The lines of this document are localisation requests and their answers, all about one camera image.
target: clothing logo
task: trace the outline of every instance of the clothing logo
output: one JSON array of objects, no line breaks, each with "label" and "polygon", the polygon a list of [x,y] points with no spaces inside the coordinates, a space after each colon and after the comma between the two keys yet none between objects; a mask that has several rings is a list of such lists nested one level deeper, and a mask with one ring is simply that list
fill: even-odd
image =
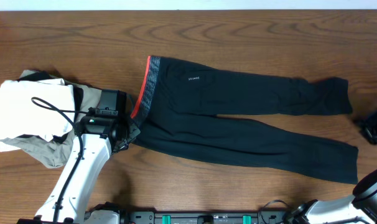
[{"label": "clothing logo", "polygon": [[196,79],[200,79],[200,77],[191,77],[191,78],[188,78],[189,81],[196,80]]}]

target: wooden surface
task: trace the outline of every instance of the wooden surface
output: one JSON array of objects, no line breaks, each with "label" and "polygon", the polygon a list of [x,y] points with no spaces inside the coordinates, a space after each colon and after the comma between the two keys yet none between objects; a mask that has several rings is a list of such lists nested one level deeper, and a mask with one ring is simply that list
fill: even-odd
[{"label": "wooden surface", "polygon": [[[0,12],[0,84],[28,68],[57,70],[68,80],[137,96],[148,55],[310,81],[346,78],[350,116],[246,117],[357,146],[359,178],[377,168],[377,147],[350,121],[377,108],[377,11]],[[0,153],[0,223],[32,218],[61,171],[22,151]],[[344,197],[353,187],[132,146],[107,162],[89,206],[256,210],[273,199],[298,205]]]}]

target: white wall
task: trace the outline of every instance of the white wall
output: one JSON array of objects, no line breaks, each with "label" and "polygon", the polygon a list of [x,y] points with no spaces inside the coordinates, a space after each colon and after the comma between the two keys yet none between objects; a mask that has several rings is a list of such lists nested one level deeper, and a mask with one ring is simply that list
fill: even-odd
[{"label": "white wall", "polygon": [[377,0],[0,0],[0,11],[377,9]]}]

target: white cloth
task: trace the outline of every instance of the white cloth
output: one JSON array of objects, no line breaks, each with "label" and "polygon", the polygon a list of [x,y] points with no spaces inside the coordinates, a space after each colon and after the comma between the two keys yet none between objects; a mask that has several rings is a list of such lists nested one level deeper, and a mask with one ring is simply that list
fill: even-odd
[{"label": "white cloth", "polygon": [[[36,96],[60,110],[74,110],[73,87],[64,86],[61,80],[5,81],[0,87],[0,139],[30,134],[50,141],[53,135],[70,132],[72,126],[63,116],[31,102]],[[73,121],[74,113],[65,114]]]}]

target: pant leg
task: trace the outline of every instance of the pant leg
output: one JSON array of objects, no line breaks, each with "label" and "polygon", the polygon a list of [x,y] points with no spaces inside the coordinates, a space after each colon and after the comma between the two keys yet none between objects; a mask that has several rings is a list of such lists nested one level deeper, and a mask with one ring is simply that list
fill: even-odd
[{"label": "pant leg", "polygon": [[161,58],[159,72],[169,103],[179,113],[313,114],[351,113],[348,81],[329,78],[309,83],[229,72],[183,60]]},{"label": "pant leg", "polygon": [[[205,97],[204,93],[208,87],[218,89],[217,82],[197,83],[197,85],[183,85],[182,83],[187,83],[187,74],[192,75],[198,71],[208,71],[203,77],[211,77],[211,80],[215,79],[216,74],[212,73],[212,68],[197,64],[189,67],[188,64],[191,65],[181,60],[149,58],[145,82],[131,116],[133,120],[141,123],[141,134],[137,137],[136,144],[169,155],[198,161],[234,166],[272,167],[324,180],[357,183],[358,150],[353,146],[329,139],[290,133],[257,121],[199,115],[230,111],[225,109],[226,106],[232,106],[231,112],[244,110],[250,114],[260,113],[260,111],[264,113],[268,108],[263,105],[258,107],[249,105],[250,109],[246,109],[247,105],[234,107],[233,103],[226,99],[235,99],[227,97],[221,99],[219,107],[218,103],[214,104],[216,109],[204,105],[201,97]],[[187,81],[201,80],[201,78],[187,79]],[[247,80],[257,85],[257,78]],[[290,83],[290,79],[285,78],[272,77],[270,80],[272,80],[271,83],[281,82],[280,80],[287,80],[287,85]],[[308,83],[300,86],[314,87]],[[283,97],[293,100],[301,99],[301,97],[289,95]],[[256,99],[267,103],[264,98]],[[327,102],[324,102],[324,105],[316,103],[319,106],[313,106],[313,108],[321,108],[322,110],[319,111],[324,112],[336,109],[332,107],[330,110],[327,104]]]}]

